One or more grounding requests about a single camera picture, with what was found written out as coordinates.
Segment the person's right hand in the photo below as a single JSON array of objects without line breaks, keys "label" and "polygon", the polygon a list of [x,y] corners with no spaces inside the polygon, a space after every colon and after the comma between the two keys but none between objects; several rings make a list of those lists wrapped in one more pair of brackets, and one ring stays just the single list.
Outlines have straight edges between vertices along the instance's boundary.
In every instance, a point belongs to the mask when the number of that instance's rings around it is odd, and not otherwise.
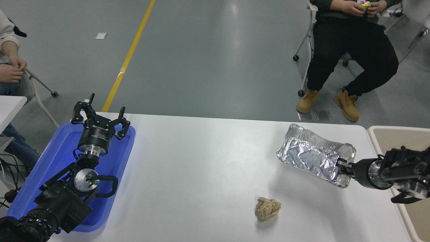
[{"label": "person's right hand", "polygon": [[329,9],[358,17],[363,17],[364,15],[363,6],[358,2],[349,0],[332,0]]},{"label": "person's right hand", "polygon": [[0,65],[0,82],[7,84],[18,83],[23,77],[24,72],[20,68],[16,68],[12,65],[1,64]]}]

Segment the person's left hand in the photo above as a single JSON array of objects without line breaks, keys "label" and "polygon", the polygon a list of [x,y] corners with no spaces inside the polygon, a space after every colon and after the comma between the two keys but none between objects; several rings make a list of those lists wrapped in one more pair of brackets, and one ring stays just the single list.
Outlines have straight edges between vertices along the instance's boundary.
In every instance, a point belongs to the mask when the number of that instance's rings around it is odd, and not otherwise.
[{"label": "person's left hand", "polygon": [[26,71],[27,63],[18,54],[9,55],[9,63],[12,64],[12,66],[14,67],[19,68],[23,72]]},{"label": "person's left hand", "polygon": [[387,2],[385,0],[379,0],[378,2],[371,2],[371,6],[368,7],[368,17],[374,17],[378,13],[383,12],[387,8]]}]

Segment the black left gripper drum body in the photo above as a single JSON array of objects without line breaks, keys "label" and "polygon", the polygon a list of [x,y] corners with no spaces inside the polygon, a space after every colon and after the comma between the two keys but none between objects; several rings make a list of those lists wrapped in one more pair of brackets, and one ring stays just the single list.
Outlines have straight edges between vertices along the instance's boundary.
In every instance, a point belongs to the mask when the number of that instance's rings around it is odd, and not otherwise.
[{"label": "black left gripper drum body", "polygon": [[100,147],[104,151],[108,151],[112,142],[112,136],[115,129],[111,126],[110,119],[87,119],[84,122],[84,130],[78,142],[78,148],[83,151],[87,146]]}]

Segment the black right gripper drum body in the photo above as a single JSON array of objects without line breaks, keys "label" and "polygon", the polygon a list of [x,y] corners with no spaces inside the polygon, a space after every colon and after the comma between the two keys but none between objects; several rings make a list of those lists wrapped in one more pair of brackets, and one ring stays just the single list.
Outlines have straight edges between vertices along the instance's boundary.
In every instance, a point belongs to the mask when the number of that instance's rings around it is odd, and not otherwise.
[{"label": "black right gripper drum body", "polygon": [[355,180],[366,188],[372,188],[369,178],[369,165],[371,163],[372,159],[361,159],[360,161],[353,163],[353,173]]}]

